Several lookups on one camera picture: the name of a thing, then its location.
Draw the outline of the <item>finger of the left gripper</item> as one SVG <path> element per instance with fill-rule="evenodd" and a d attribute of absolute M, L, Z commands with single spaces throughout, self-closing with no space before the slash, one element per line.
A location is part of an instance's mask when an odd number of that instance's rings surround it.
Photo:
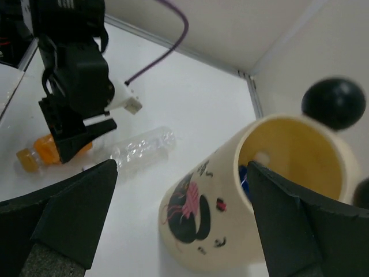
<path fill-rule="evenodd" d="M 84 124 L 86 139 L 96 139 L 106 133 L 109 133 L 117 128 L 116 122 L 111 119 L 106 119 L 101 122 L 93 123 L 90 125 Z"/>
<path fill-rule="evenodd" d="M 87 132 L 63 132 L 54 134 L 55 145 L 61 163 L 69 162 L 77 153 L 92 141 Z"/>

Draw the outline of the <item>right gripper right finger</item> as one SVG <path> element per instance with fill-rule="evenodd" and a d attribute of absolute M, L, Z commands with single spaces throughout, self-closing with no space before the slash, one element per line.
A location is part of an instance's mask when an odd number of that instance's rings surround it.
<path fill-rule="evenodd" d="M 247 180 L 270 276 L 368 276 L 368 210 L 249 162 Z"/>

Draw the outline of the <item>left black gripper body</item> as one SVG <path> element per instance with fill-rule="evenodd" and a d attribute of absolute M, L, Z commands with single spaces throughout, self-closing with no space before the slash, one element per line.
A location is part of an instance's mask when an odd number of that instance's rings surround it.
<path fill-rule="evenodd" d="M 107 114 L 114 98 L 109 67 L 91 36 L 41 35 L 42 86 L 50 104 L 45 119 L 53 137 L 81 133 L 84 120 Z"/>

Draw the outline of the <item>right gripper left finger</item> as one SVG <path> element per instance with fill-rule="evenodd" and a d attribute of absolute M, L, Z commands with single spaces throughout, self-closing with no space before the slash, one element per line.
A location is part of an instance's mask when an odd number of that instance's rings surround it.
<path fill-rule="evenodd" d="M 91 269 L 118 172 L 106 160 L 1 202 L 1 276 L 84 276 Z"/>

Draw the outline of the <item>orange juice bottle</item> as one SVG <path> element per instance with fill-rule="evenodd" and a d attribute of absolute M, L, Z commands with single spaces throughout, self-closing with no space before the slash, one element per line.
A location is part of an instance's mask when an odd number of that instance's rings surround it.
<path fill-rule="evenodd" d="M 30 147 L 19 150 L 16 157 L 23 170 L 28 173 L 62 164 L 51 134 L 37 139 Z"/>

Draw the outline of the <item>clear unlabeled plastic bottle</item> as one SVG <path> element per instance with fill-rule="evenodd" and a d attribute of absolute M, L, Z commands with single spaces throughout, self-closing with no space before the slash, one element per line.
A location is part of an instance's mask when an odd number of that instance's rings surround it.
<path fill-rule="evenodd" d="M 161 126 L 110 146 L 107 156 L 120 171 L 132 174 L 165 160 L 175 147 L 173 131 Z"/>

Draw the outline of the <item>blue label white cap bottle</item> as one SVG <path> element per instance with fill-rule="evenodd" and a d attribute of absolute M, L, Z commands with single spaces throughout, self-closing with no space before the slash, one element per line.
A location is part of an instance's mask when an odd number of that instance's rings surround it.
<path fill-rule="evenodd" d="M 254 155 L 253 160 L 262 164 L 263 166 L 267 166 L 270 162 L 270 156 L 266 152 L 258 152 Z M 241 187 L 246 197 L 251 200 L 250 188 L 247 180 L 247 166 L 241 164 L 238 169 Z"/>

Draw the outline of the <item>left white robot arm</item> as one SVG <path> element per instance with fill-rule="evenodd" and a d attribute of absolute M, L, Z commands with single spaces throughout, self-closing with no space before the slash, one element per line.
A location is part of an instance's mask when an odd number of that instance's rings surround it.
<path fill-rule="evenodd" d="M 46 94 L 39 105 L 61 163 L 116 128 L 113 119 L 84 124 L 108 115 L 115 95 L 103 57 L 108 44 L 105 10 L 104 1 L 1 2 L 1 19 L 19 22 L 37 39 Z"/>

